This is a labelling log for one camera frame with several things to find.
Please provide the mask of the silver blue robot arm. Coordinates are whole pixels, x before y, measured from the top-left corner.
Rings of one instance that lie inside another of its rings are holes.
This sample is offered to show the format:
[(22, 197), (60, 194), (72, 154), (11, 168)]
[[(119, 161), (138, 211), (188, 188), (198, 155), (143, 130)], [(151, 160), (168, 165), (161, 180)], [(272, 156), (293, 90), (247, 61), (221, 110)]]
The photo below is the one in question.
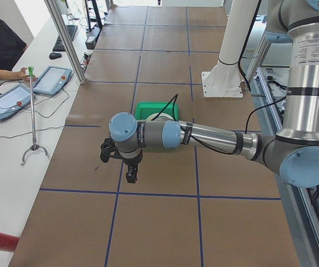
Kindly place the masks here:
[(274, 136), (158, 117), (136, 120), (122, 112), (109, 122), (101, 160), (122, 160), (134, 183), (143, 148), (197, 144), (258, 162), (293, 186), (319, 185), (319, 1), (269, 1), (266, 32), (292, 42), (283, 126)]

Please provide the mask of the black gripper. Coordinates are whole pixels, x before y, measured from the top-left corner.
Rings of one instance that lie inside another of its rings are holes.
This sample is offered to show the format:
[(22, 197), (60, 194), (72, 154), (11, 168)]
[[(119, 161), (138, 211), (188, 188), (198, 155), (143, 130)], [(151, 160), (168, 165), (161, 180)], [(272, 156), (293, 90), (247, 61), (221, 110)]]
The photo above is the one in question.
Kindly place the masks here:
[(120, 151), (119, 152), (122, 161), (124, 164), (128, 166), (126, 172), (126, 180), (128, 183), (136, 183), (137, 181), (137, 171), (138, 171), (138, 164), (143, 159), (143, 152), (142, 151), (135, 151), (131, 153), (125, 153)]

